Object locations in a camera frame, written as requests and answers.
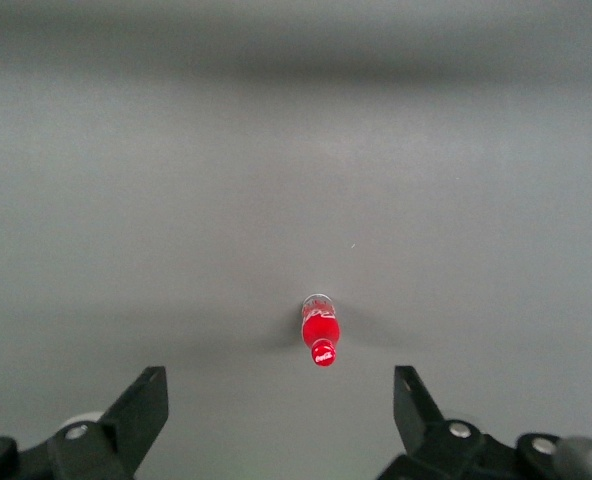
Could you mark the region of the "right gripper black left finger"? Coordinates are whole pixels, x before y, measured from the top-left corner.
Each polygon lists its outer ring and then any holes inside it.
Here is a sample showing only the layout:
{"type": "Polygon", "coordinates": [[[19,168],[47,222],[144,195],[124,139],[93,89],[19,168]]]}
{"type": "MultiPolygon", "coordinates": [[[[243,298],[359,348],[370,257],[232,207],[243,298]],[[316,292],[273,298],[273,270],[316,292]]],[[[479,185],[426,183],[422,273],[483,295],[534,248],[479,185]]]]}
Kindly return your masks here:
{"type": "Polygon", "coordinates": [[[0,436],[0,479],[133,479],[168,415],[166,369],[147,367],[97,420],[24,451],[0,436]]]}

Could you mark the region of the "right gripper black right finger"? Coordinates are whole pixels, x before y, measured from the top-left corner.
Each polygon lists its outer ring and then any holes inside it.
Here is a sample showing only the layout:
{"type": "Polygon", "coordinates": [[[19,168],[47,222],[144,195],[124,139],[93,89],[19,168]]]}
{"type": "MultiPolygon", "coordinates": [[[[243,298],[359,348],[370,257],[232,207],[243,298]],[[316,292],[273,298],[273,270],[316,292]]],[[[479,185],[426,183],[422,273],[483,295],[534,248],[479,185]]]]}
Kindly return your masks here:
{"type": "Polygon", "coordinates": [[[397,366],[393,418],[404,452],[381,479],[558,479],[553,456],[560,438],[528,433],[507,446],[475,425],[443,416],[417,370],[397,366]]]}

